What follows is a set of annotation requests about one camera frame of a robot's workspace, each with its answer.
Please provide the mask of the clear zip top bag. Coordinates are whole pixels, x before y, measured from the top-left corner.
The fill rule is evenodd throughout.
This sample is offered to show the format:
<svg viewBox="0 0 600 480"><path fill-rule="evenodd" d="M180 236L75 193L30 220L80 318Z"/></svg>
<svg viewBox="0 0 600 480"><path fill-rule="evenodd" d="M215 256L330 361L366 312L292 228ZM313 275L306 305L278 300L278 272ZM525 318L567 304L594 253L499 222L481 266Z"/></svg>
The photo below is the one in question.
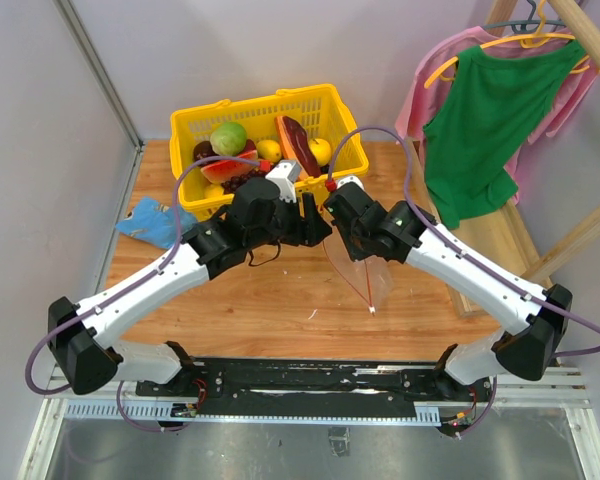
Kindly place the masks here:
<svg viewBox="0 0 600 480"><path fill-rule="evenodd" d="M376 256L351 260L344 242L336 236L328 237L322 246L333 269L364 302L369 313L376 315L394 286L387 262Z"/></svg>

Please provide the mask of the papaya half slice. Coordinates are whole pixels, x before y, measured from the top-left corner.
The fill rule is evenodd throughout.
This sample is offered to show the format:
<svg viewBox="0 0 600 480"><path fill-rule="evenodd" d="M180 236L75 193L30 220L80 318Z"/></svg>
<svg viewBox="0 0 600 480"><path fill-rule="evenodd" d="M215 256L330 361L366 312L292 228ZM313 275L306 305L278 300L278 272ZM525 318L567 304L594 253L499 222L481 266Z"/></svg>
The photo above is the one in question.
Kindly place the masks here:
<svg viewBox="0 0 600 480"><path fill-rule="evenodd" d="M286 159L297 160L308 177L318 178L321 169L309 147L309 139L304 127L295 119L280 115L274 120L280 139L280 147Z"/></svg>

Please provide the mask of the watermelon slice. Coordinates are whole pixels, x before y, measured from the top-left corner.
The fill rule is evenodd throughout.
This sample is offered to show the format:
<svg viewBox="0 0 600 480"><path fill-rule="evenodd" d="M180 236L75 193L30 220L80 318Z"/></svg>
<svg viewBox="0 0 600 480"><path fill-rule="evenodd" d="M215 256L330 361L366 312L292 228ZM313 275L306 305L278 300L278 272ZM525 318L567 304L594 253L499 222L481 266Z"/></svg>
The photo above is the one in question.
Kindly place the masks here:
<svg viewBox="0 0 600 480"><path fill-rule="evenodd" d="M201 166L200 169L202 175L210 183L220 185L231 180L233 177L247 174L259 164L258 153L256 150L246 151L245 153L239 154L238 157L255 161L255 164L235 160L217 160Z"/></svg>

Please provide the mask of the yellow plastic basket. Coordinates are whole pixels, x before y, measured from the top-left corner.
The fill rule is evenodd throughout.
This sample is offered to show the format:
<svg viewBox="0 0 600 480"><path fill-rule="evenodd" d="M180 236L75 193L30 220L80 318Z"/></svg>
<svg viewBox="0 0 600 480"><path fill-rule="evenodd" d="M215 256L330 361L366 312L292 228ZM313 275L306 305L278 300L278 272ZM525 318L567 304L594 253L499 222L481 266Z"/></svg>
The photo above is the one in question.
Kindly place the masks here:
<svg viewBox="0 0 600 480"><path fill-rule="evenodd" d="M250 161L276 166L283 160L294 160L301 168L295 182L297 199L310 193L320 205L328 196L327 175L321 169L326 157L313 152L310 144L319 139L337 155L332 162L334 181L361 177L369 161L359 138L354 136L336 149L356 128L332 84L178 110L171 115L171 167L176 178L190 171L178 190L180 205L204 221L229 204L246 180L263 174Z"/></svg>

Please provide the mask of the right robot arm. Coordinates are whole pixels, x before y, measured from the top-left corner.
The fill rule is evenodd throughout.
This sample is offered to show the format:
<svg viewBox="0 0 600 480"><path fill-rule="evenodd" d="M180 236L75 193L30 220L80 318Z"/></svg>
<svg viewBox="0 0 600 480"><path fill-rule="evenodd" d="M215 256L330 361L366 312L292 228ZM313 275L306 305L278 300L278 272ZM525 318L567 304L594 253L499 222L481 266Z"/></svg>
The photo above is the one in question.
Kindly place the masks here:
<svg viewBox="0 0 600 480"><path fill-rule="evenodd" d="M498 330L470 344L453 344L427 378L428 388L454 400L478 380L502 373L540 380L564 336L571 292L519 278L458 240L410 200L390 210L354 181L325 202L349 257L378 257L424 271L480 305Z"/></svg>

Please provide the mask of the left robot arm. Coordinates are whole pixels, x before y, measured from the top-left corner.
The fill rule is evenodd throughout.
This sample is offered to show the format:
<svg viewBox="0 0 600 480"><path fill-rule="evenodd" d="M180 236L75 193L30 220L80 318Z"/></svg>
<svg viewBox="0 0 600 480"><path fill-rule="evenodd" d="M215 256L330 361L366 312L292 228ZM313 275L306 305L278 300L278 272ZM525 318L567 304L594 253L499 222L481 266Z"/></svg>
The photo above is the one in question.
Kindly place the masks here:
<svg viewBox="0 0 600 480"><path fill-rule="evenodd" d="M61 327L49 347L71 390L93 393L111 381L161 385L187 393L192 361L173 341L149 345L123 340L135 323L180 294L242 264L264 245L314 247L332 232L313 196L284 200L265 178L248 181L230 204L198 222L150 265L104 292L72 303L62 297L49 308Z"/></svg>

